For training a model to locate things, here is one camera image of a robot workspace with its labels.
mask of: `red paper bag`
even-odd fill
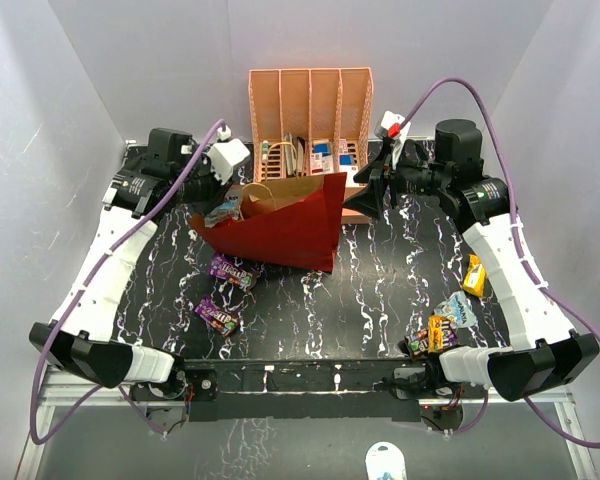
[[[215,228],[196,214],[189,224],[216,252],[332,272],[346,180],[346,173],[334,173],[262,182],[269,198],[248,200],[275,210]]]

